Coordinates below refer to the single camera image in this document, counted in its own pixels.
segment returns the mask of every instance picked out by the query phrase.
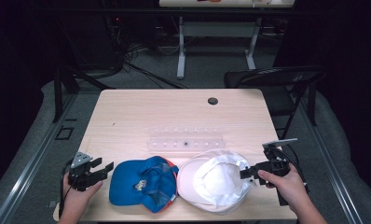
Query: gray floor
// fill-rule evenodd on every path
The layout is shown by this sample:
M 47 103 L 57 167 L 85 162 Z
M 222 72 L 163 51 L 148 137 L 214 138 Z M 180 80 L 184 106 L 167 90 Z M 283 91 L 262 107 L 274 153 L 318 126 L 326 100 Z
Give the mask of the gray floor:
M 271 67 L 279 45 L 280 40 L 260 36 L 254 53 L 256 66 Z M 226 71 L 247 69 L 243 56 L 247 47 L 248 40 L 242 38 L 190 40 L 186 48 L 184 80 L 176 79 L 177 52 L 166 54 L 143 49 L 134 54 L 135 58 L 131 62 L 188 88 L 224 88 L 223 75 Z M 144 75 L 128 70 L 125 67 L 115 76 L 100 81 L 119 89 L 159 88 Z M 79 84 L 82 91 L 78 95 L 64 93 L 65 113 L 57 124 L 51 123 L 54 118 L 53 84 L 49 83 L 43 88 L 45 101 L 40 112 L 0 182 L 0 223 L 54 223 L 54 209 L 49 203 L 59 201 L 62 167 L 76 154 L 99 96 L 99 91 L 89 83 L 79 80 Z M 293 148 L 309 182 L 310 197 L 329 223 L 371 223 L 371 189 L 358 177 L 351 164 L 346 135 L 330 105 L 320 94 L 316 106 L 318 126 L 309 125 L 301 108 L 288 136 L 299 139 Z M 62 126 L 74 128 L 69 140 L 55 140 Z M 335 165 L 334 172 L 330 162 Z M 340 177 L 339 182 L 332 178 L 336 174 Z M 30 182 L 22 182 L 21 177 Z M 265 220 L 261 223 L 295 222 Z

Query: wooden table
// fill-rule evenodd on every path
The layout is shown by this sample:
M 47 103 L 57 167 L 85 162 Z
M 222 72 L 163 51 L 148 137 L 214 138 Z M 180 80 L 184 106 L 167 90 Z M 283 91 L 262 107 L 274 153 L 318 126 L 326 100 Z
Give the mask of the wooden table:
M 210 105 L 214 97 L 218 104 Z M 220 128 L 226 149 L 249 163 L 265 161 L 261 145 L 277 140 L 263 95 L 259 90 L 110 90 L 103 91 L 93 111 L 79 151 L 103 158 L 102 169 L 127 160 L 165 157 L 181 169 L 199 154 L 154 152 L 147 148 L 151 130 L 161 127 Z M 279 206 L 276 190 L 257 186 L 242 205 L 225 216 L 205 213 L 178 197 L 168 209 L 152 214 L 142 205 L 114 206 L 108 192 L 113 172 L 91 199 L 84 221 L 193 221 L 296 219 L 288 206 Z M 54 212 L 58 219 L 58 206 Z

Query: blue cap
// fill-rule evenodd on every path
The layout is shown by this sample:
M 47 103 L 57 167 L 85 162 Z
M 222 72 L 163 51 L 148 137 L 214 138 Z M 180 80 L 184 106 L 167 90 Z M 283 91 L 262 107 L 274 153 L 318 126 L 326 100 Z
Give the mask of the blue cap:
M 178 171 L 177 166 L 160 156 L 143 161 L 123 161 L 113 172 L 110 203 L 119 206 L 141 203 L 157 213 L 175 199 Z

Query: robotic arm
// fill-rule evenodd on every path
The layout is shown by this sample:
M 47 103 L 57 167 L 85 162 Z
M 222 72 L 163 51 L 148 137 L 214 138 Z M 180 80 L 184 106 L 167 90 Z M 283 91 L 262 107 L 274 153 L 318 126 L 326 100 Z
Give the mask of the robotic arm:
M 92 161 L 92 157 L 82 152 L 77 152 L 75 157 L 69 160 L 63 167 L 62 178 L 61 178 L 61 203 L 59 215 L 61 217 L 64 200 L 66 195 L 63 197 L 63 177 L 66 168 L 70 165 L 69 171 L 69 184 L 73 189 L 79 191 L 85 191 L 92 185 L 95 185 L 100 180 L 107 179 L 107 174 L 113 170 L 114 163 L 106 165 L 102 170 L 91 172 L 90 168 L 95 168 L 102 163 L 102 158 L 98 158 Z
M 299 175 L 304 181 L 305 188 L 306 188 L 307 185 L 306 185 L 305 178 L 302 175 L 298 165 L 295 162 L 293 162 L 293 160 L 290 157 L 288 157 L 282 150 L 278 149 L 278 147 L 285 146 L 297 140 L 298 139 L 293 138 L 293 139 L 279 140 L 279 141 L 274 141 L 274 142 L 263 144 L 262 147 L 264 148 L 264 154 L 267 157 L 268 161 L 259 162 L 255 166 L 251 166 L 250 168 L 246 167 L 245 170 L 240 171 L 240 179 L 246 179 L 246 178 L 253 177 L 254 179 L 259 180 L 260 185 L 266 185 L 267 182 L 258 175 L 258 170 L 268 171 L 278 176 L 285 176 L 290 172 L 289 163 L 291 162 L 294 165 L 294 167 L 298 170 Z M 284 198 L 281 196 L 278 190 L 277 192 L 278 192 L 279 204 L 288 205 L 288 202 L 284 200 Z

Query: table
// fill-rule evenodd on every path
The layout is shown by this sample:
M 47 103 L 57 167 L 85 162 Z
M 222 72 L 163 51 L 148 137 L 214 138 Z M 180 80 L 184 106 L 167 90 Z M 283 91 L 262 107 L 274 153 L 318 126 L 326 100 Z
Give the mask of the table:
M 161 7 L 292 7 L 295 0 L 222 0 L 221 2 L 197 0 L 159 0 Z M 195 22 L 179 20 L 179 63 L 177 78 L 185 77 L 186 50 L 185 36 L 226 36 L 251 37 L 250 46 L 244 51 L 249 69 L 255 69 L 253 52 L 258 38 L 260 19 L 257 22 Z
M 209 98 L 218 100 L 210 105 Z M 156 152 L 147 148 L 151 130 L 159 127 L 220 129 L 226 149 L 249 163 L 265 161 L 261 145 L 277 140 L 268 109 L 259 90 L 108 90 L 102 91 L 79 151 L 103 158 L 102 169 L 127 160 L 155 155 L 167 158 L 180 169 L 197 151 Z M 166 210 L 152 214 L 142 205 L 114 206 L 108 192 L 113 172 L 91 199 L 84 221 L 194 221 L 296 219 L 288 206 L 279 206 L 276 190 L 257 186 L 242 205 L 225 216 L 205 213 L 178 197 Z M 58 219 L 58 207 L 54 219 Z

